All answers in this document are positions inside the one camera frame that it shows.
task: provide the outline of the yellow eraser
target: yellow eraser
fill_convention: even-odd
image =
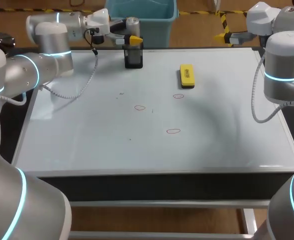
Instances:
[[[180,65],[181,87],[183,89],[193,89],[195,87],[195,77],[192,64]]]

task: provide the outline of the white cable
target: white cable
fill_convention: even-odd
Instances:
[[[88,79],[86,85],[80,90],[80,92],[77,95],[74,95],[74,96],[65,96],[65,95],[62,95],[61,93],[55,92],[54,90],[52,90],[50,87],[48,87],[46,85],[41,85],[41,86],[39,86],[39,88],[40,88],[40,90],[46,89],[47,91],[51,92],[53,95],[55,95],[58,98],[62,98],[62,99],[77,99],[77,98],[79,98],[83,94],[83,92],[86,90],[86,88],[88,87],[88,85],[91,83],[91,81],[93,79],[93,76],[94,76],[94,73],[96,71],[97,65],[98,65],[98,56],[96,56],[95,66],[93,68],[93,71],[92,71],[92,74],[91,74],[90,78]]]
[[[270,115],[269,117],[267,117],[266,119],[264,120],[260,120],[256,117],[256,113],[255,113],[255,90],[256,90],[256,82],[257,82],[257,77],[258,77],[258,72],[265,60],[265,56],[266,56],[266,52],[262,55],[259,63],[258,63],[258,66],[257,66],[257,69],[256,69],[256,72],[255,72],[255,76],[253,78],[253,83],[252,83],[252,90],[251,90],[251,114],[252,114],[252,117],[253,119],[259,123],[259,124],[263,124],[263,123],[266,123],[268,122],[270,119],[272,119],[281,109],[283,109],[284,107],[287,107],[287,106],[294,106],[294,101],[286,101],[282,104],[280,104]]]
[[[13,100],[9,97],[1,96],[1,95],[0,95],[0,100],[5,101],[10,104],[13,104],[13,105],[16,105],[16,106],[22,106],[22,105],[25,105],[25,103],[27,101],[27,97],[26,97],[26,93],[23,92],[22,93],[22,101],[16,101],[16,100]]]

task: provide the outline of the yellow and black tape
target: yellow and black tape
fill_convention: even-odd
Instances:
[[[227,36],[229,36],[230,30],[229,30],[229,27],[227,25],[226,13],[219,12],[219,16],[220,16],[220,20],[221,20],[221,23],[222,23],[223,31],[225,32],[225,34],[227,34]],[[233,44],[228,43],[228,47],[233,47],[233,46],[234,46]]]
[[[79,9],[59,9],[59,8],[0,8],[0,12],[82,12],[82,13],[93,13],[95,10],[79,10]],[[246,14],[247,11],[219,11],[219,14]],[[196,15],[196,14],[217,14],[215,11],[180,11],[179,15]]]
[[[219,42],[222,44],[230,44],[232,34],[233,34],[232,32],[221,33],[221,34],[214,36],[213,38],[215,39],[216,42]]]
[[[246,14],[248,11],[180,11],[179,15],[195,15],[195,14]]]
[[[44,13],[55,13],[55,12],[82,12],[82,13],[93,13],[97,10],[79,10],[79,9],[58,9],[58,8],[0,8],[0,12],[44,12]]]

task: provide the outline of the table frame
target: table frame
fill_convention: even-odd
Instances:
[[[266,221],[257,231],[253,208],[266,209],[268,200],[242,201],[88,201],[70,202],[72,207],[150,207],[150,208],[241,208],[244,234],[216,233],[173,233],[173,232],[115,232],[115,231],[71,231],[70,239],[104,239],[104,240],[240,240],[256,239],[268,234]]]

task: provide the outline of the metal table leg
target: metal table leg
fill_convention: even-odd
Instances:
[[[241,209],[242,223],[245,234],[253,235],[257,231],[256,219],[254,209],[243,208]]]

